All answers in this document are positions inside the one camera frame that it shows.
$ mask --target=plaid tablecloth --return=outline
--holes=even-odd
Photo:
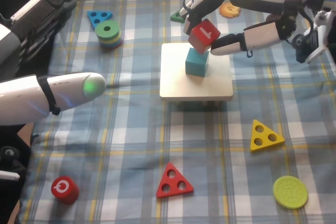
[[[93,102],[35,124],[22,193],[21,223],[336,223],[335,65],[323,55],[299,64],[287,43],[231,56],[234,98],[219,108],[175,104],[159,97],[161,45],[186,42],[170,15],[182,0],[79,3],[57,37],[50,73],[93,71],[107,81]],[[88,10],[112,10],[124,44],[99,47]],[[222,34],[241,32],[266,14],[242,10],[209,15]],[[298,30],[305,30],[298,22]],[[252,154],[257,119],[286,143]],[[157,200],[167,162],[194,186],[194,194]],[[59,203],[51,183],[70,176],[80,196]],[[301,179],[309,200],[300,210],[276,203],[277,178]]]

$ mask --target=stacked rings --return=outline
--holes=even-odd
[[[95,32],[101,47],[114,49],[123,43],[119,24],[115,21],[106,20],[99,23]]]

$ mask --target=blue block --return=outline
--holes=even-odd
[[[185,60],[185,73],[193,76],[205,77],[208,65],[209,51],[199,54],[195,48],[190,48]]]
[[[100,22],[112,18],[113,14],[110,11],[90,10],[88,16],[92,26],[95,28]]]

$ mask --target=white square board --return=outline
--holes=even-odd
[[[233,97],[230,57],[209,53],[205,77],[185,74],[189,43],[168,43],[161,50],[160,97],[167,101],[229,101]]]

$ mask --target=red block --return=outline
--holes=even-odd
[[[79,196],[79,188],[76,183],[67,176],[61,176],[51,185],[52,194],[66,205],[73,204]]]
[[[181,194],[189,194],[193,191],[194,187],[188,182],[188,180],[183,177],[183,175],[175,168],[175,166],[172,165],[172,163],[168,163],[156,191],[156,197],[161,199]]]
[[[188,41],[199,54],[204,54],[220,35],[221,32],[205,19],[191,30]]]

